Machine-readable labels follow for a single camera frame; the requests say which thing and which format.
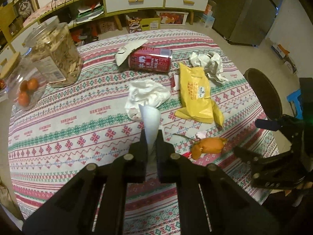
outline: tiled floor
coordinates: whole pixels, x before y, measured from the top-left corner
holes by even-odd
[[[257,68],[261,70],[272,81],[277,89],[283,105],[283,112],[292,115],[292,110],[286,100],[286,96],[299,88],[298,78],[292,75],[287,68],[283,66],[282,60],[270,48],[266,41],[262,42],[257,48],[248,46],[234,46],[228,44],[219,34],[210,28],[204,28],[204,24],[194,23],[192,26],[188,23],[186,26],[167,26],[167,28],[182,28],[192,31],[198,31],[213,38],[224,53],[234,62],[242,74],[248,68]],[[123,31],[114,31],[102,34],[101,39],[109,38],[121,34],[127,34],[126,29]],[[8,143],[8,126],[10,121],[11,107],[8,101],[0,103],[0,177],[2,182],[7,185],[11,196],[15,199],[11,178],[9,174],[7,143]],[[275,139],[280,152],[289,150],[290,143],[280,132],[275,132]]]

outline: round stool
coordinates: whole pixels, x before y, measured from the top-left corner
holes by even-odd
[[[267,117],[270,120],[281,118],[283,115],[281,99],[269,78],[255,68],[248,69],[244,77],[255,92]]]

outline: yellow wrapper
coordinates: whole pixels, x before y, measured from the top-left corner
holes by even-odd
[[[175,116],[193,119],[202,123],[213,123],[223,127],[224,116],[216,103],[210,98],[210,84],[201,67],[189,68],[179,63],[180,93],[183,107]]]

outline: patterned tablecloth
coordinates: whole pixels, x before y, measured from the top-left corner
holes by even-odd
[[[262,203],[267,190],[251,188],[249,166],[238,160],[232,148],[245,146],[264,156],[278,153],[273,134],[256,129],[254,121],[265,118],[264,111],[249,84],[214,41],[187,30],[157,30],[109,38],[79,48],[84,68],[76,84],[66,88],[47,87],[39,103],[28,112],[13,108],[9,128],[9,164],[18,204],[25,218],[30,216],[58,189],[88,163],[99,166],[127,153],[139,140],[143,123],[131,121],[124,105],[130,80],[153,79],[171,90],[168,75],[125,71],[119,73],[114,61],[117,49],[128,41],[148,39],[154,47],[173,50],[171,71],[179,62],[190,65],[194,51],[218,52],[223,59],[223,76],[229,82],[210,82],[211,96],[225,116],[224,127],[175,117],[181,107],[177,91],[159,107],[165,140],[175,151],[187,154],[191,142],[173,133],[195,137],[198,131],[228,138],[218,155],[205,155],[195,163],[214,162],[222,167],[254,199]],[[180,231],[176,186],[160,184],[156,174],[147,175],[144,184],[128,187],[125,234],[173,234]]]

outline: barcode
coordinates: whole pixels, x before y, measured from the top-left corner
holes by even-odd
[[[166,49],[166,48],[161,48],[161,52],[160,52],[161,56],[171,56],[171,50],[170,49]]]
[[[58,80],[63,79],[63,75],[60,72],[54,71],[53,74]]]
[[[159,28],[159,22],[153,21],[150,23],[150,30],[157,30]]]

